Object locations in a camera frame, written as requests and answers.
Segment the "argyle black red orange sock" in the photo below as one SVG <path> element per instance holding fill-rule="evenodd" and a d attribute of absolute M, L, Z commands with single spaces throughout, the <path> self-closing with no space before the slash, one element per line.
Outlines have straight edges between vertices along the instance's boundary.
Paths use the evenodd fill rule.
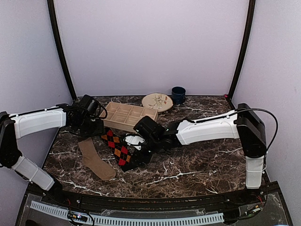
<path fill-rule="evenodd" d="M 103 142 L 111 149 L 111 152 L 117 162 L 117 165 L 122 169 L 123 172 L 138 168 L 135 163 L 132 153 L 128 150 L 125 142 L 121 141 L 110 128 L 104 128 L 105 133 L 101 135 Z"/>

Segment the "wooden compartment tray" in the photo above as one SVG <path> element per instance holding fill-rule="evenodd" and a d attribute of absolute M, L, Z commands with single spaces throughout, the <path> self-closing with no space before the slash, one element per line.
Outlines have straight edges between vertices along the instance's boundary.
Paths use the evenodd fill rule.
<path fill-rule="evenodd" d="M 110 129 L 135 132 L 134 126 L 144 116 L 149 116 L 154 121 L 158 118 L 158 110 L 141 106 L 109 102 L 105 109 L 107 117 L 103 119 L 103 122 L 104 126 Z"/>

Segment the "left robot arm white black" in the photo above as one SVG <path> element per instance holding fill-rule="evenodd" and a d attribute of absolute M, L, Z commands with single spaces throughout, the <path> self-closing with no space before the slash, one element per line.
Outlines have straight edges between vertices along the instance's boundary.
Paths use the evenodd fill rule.
<path fill-rule="evenodd" d="M 45 157 L 55 132 L 62 127 L 68 127 L 81 138 L 104 133 L 99 114 L 80 106 L 61 104 L 28 113 L 0 114 L 1 167 L 15 171 L 48 192 L 48 198 L 56 205 L 66 202 L 60 182 L 41 168 L 41 161 L 35 162 L 30 158 L 34 153 Z"/>

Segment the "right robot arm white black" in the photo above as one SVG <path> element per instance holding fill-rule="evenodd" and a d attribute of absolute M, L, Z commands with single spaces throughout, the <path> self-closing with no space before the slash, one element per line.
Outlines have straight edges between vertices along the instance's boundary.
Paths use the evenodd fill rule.
<path fill-rule="evenodd" d="M 250 204 L 258 197 L 267 153 L 265 125 L 255 109 L 239 104 L 236 110 L 203 119 L 173 121 L 167 127 L 144 116 L 134 126 L 136 135 L 127 135 L 124 141 L 136 148 L 133 154 L 135 166 L 150 162 L 153 153 L 170 150 L 192 143 L 216 140 L 239 139 L 246 158 L 246 190 L 240 200 Z"/>

